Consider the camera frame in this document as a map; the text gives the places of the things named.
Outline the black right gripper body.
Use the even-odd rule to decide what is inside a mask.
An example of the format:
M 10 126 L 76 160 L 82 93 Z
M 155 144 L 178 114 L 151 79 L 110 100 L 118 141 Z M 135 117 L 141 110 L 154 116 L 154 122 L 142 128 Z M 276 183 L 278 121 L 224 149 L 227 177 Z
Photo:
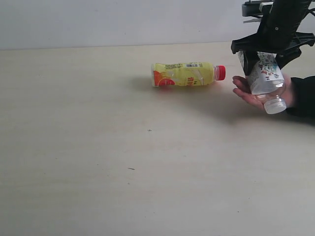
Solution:
M 233 40 L 233 54 L 239 51 L 256 51 L 279 54 L 303 45 L 313 46 L 313 33 L 298 32 L 301 22 L 314 9 L 311 0 L 274 0 L 270 13 L 261 18 L 255 34 Z

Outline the black sleeved forearm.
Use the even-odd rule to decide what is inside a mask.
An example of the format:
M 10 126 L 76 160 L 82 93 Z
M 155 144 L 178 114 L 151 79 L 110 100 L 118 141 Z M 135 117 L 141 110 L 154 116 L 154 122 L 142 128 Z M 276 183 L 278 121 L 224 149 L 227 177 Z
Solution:
M 315 118 L 315 77 L 291 78 L 293 105 L 286 109 L 289 115 Z

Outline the open bare human hand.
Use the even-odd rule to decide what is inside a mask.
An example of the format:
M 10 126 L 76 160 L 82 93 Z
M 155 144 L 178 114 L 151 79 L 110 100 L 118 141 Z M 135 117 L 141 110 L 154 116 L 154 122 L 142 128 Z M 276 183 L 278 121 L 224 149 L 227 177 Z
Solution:
M 285 80 L 286 89 L 282 93 L 281 98 L 285 100 L 287 108 L 293 108 L 295 106 L 295 95 L 293 86 L 291 85 L 291 77 L 286 74 L 283 74 L 283 77 Z M 242 98 L 248 104 L 264 110 L 264 106 L 261 101 L 256 96 L 251 94 L 246 78 L 241 76 L 233 76 L 232 81 L 236 86 L 236 88 L 233 89 L 233 92 L 237 96 Z

